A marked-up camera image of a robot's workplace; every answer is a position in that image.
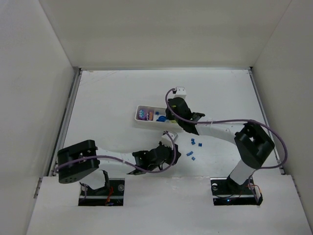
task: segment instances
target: blue object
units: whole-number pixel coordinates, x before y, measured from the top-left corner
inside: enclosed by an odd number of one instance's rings
[[[166,116],[159,116],[157,120],[165,122],[166,121]]]

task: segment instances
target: white tray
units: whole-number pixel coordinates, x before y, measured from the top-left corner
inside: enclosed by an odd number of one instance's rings
[[[138,117],[139,110],[146,110],[148,112],[153,112],[153,120],[141,120]],[[135,121],[140,124],[140,125],[145,125],[145,126],[154,126],[154,127],[159,127],[162,130],[170,130],[170,129],[175,129],[177,130],[182,130],[182,128],[177,124],[175,121],[157,121],[159,116],[166,116],[165,113],[166,108],[160,108],[160,107],[153,107],[153,106],[145,106],[145,105],[138,105],[137,110],[135,113]]]

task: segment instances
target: white platform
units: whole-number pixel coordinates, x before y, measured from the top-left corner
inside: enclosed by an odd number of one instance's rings
[[[247,70],[85,71],[65,147],[88,139],[111,151],[156,147],[162,130],[136,125],[134,113],[138,104],[165,107],[165,93],[175,86],[184,86],[191,110],[208,118],[264,121]],[[264,196],[260,207],[214,206],[209,177],[228,176],[238,150],[215,138],[178,134],[178,163],[162,174],[126,176],[123,207],[78,207],[78,183],[44,178],[28,235],[311,234],[292,178],[278,169],[254,176]],[[190,151],[195,161],[186,156]],[[271,154],[266,165],[275,164]]]
[[[187,90],[193,112],[207,118],[252,118],[264,122],[247,70],[122,70],[84,71],[65,147],[92,139],[97,146],[120,152],[155,148],[162,129],[147,129],[134,121],[137,105],[166,107],[165,94],[176,86]],[[146,176],[227,177],[240,159],[237,147],[215,138],[178,132],[182,156],[167,172]],[[196,145],[191,144],[194,138]],[[193,151],[191,160],[186,153]],[[272,153],[265,165],[276,165]],[[279,175],[278,169],[258,172]]]
[[[131,177],[124,206],[78,207],[78,183],[45,177],[27,235],[310,235],[291,177],[259,180],[260,207],[214,206],[208,177]]]

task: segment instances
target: purple cable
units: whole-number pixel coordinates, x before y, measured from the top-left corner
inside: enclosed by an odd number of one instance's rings
[[[84,158],[75,159],[75,160],[73,160],[73,161],[69,161],[69,162],[67,162],[67,163],[64,163],[64,164],[61,164],[61,165],[57,166],[56,168],[54,168],[53,171],[54,171],[54,172],[58,172],[59,169],[65,167],[65,166],[68,166],[68,165],[73,164],[73,163],[78,163],[78,162],[81,162],[81,161],[85,161],[85,160],[97,159],[97,158],[106,158],[106,159],[116,160],[116,161],[121,162],[121,163],[125,163],[125,164],[130,165],[130,166],[132,166],[132,167],[134,167],[134,168],[136,168],[136,169],[138,169],[138,170],[141,170],[141,171],[143,171],[143,172],[145,172],[145,173],[152,173],[152,174],[155,174],[155,173],[162,173],[162,172],[166,171],[167,169],[169,169],[172,165],[174,165],[174,162],[175,162],[175,160],[176,160],[175,142],[174,142],[174,140],[172,139],[172,137],[171,137],[167,132],[165,132],[165,134],[170,138],[170,140],[171,140],[171,142],[172,142],[173,150],[174,150],[174,156],[173,156],[173,160],[172,160],[171,164],[169,164],[169,165],[168,165],[165,169],[163,169],[163,170],[158,170],[158,171],[145,170],[145,169],[143,169],[143,168],[141,168],[141,167],[138,167],[138,166],[136,166],[136,165],[134,165],[134,164],[132,164],[132,163],[130,163],[130,162],[124,161],[124,160],[122,160],[122,159],[120,159],[120,158],[116,158],[116,157],[112,157],[112,156],[106,156],[106,155],[99,155],[99,156],[90,156],[90,157],[84,157]]]
[[[285,152],[285,157],[283,159],[283,161],[278,164],[278,165],[274,165],[274,166],[264,166],[264,167],[261,167],[259,169],[274,169],[274,168],[279,168],[281,167],[283,164],[286,163],[287,161],[287,158],[288,158],[288,150],[287,150],[287,146],[285,144],[285,142],[283,141],[283,139],[279,136],[279,134],[274,131],[272,128],[270,128],[269,126],[266,126],[265,124],[259,122],[259,121],[256,121],[256,120],[252,120],[252,119],[228,119],[228,120],[218,120],[218,121],[190,121],[190,120],[187,120],[187,119],[184,119],[182,117],[180,117],[179,115],[177,115],[173,109],[170,107],[169,103],[168,103],[168,95],[170,92],[172,91],[175,91],[176,89],[175,88],[172,88],[170,89],[166,95],[165,95],[165,102],[166,102],[166,106],[167,108],[169,109],[169,111],[171,111],[171,113],[178,119],[182,120],[182,121],[185,121],[185,122],[188,122],[188,123],[192,123],[192,124],[218,124],[218,123],[228,123],[228,122],[252,122],[252,123],[255,123],[255,124],[259,124],[260,126],[263,126],[264,128],[268,129],[269,131],[271,131],[277,138],[278,140],[281,142],[283,148],[284,148],[284,152]]]

